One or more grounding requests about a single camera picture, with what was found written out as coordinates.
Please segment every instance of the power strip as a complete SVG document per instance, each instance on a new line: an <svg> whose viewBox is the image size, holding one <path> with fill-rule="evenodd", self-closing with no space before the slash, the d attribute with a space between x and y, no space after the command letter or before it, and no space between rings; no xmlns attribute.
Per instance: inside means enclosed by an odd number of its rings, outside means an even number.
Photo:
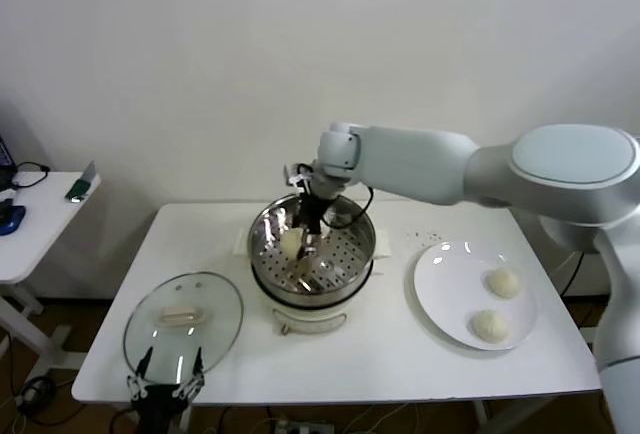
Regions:
<svg viewBox="0 0 640 434"><path fill-rule="evenodd" d="M282 419L276 423L274 434L335 434L335 430L331 424Z"/></svg>

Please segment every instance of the glass pot lid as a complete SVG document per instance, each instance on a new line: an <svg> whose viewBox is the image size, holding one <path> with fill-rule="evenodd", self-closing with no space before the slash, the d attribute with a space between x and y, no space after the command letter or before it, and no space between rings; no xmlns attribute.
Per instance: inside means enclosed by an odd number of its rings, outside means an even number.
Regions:
<svg viewBox="0 0 640 434"><path fill-rule="evenodd" d="M212 272L183 274L160 284L131 314L124 356L132 372L153 347L144 378L177 384L192 374L202 348L204 372L229 352L240 332L244 307L238 289Z"/></svg>

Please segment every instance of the white table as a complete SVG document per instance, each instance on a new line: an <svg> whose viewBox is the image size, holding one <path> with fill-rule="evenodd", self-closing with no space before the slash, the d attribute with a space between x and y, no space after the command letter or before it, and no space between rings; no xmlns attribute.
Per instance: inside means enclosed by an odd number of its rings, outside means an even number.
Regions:
<svg viewBox="0 0 640 434"><path fill-rule="evenodd" d="M337 331L284 337L277 334L249 261L233 255L237 233L264 205L170 204L159 211L73 385L77 400L128 401L121 345L129 315L161 282L199 270L235 283L245 314L235 345L207 373L195 405L488 399L600 388L587 345L508 211L374 203L370 215L388 232L392 249L390 258L374 266L382 274L354 297L350 318ZM438 236L494 247L526 279L539 318L518 348L466 348L439 332L418 307L413 266Z"/></svg>
<svg viewBox="0 0 640 434"><path fill-rule="evenodd" d="M64 198L80 175L80 172L50 172L41 183L19 190L14 203L26 207L25 217L17 231L0 236L0 284L6 285L6 289L24 305L24 310L19 312L0 298L0 325L39 354L29 377L42 375L51 368L78 369L84 360L84 353L62 350L61 346L70 332L69 326L58 326L49 338L29 322L27 316L32 312L42 312L42 305L19 284L31 274L84 206L86 200L71 203ZM30 184L41 176L41 172L20 172L15 182ZM99 184L100 178L96 176L88 196ZM7 339L4 339L0 353L6 351L7 345Z"/></svg>

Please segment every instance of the white wall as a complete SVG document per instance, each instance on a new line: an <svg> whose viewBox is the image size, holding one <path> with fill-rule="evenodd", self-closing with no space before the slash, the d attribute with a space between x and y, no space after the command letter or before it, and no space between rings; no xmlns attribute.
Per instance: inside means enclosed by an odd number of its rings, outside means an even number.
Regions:
<svg viewBox="0 0 640 434"><path fill-rule="evenodd" d="M279 196L333 120L640 131L639 22L637 0L0 0L0 132L105 179L32 280L113 294L159 206Z"/></svg>

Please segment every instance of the steamed bun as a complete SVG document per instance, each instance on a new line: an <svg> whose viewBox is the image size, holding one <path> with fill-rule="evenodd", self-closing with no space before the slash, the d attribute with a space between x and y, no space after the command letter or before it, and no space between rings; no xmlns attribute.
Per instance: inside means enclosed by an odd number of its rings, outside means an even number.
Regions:
<svg viewBox="0 0 640 434"><path fill-rule="evenodd" d="M509 337L509 323L498 311L478 312L471 319L471 326L480 339L491 344L497 344Z"/></svg>
<svg viewBox="0 0 640 434"><path fill-rule="evenodd" d="M511 269L499 267L487 276L487 286L496 296L513 299L520 294L522 281Z"/></svg>

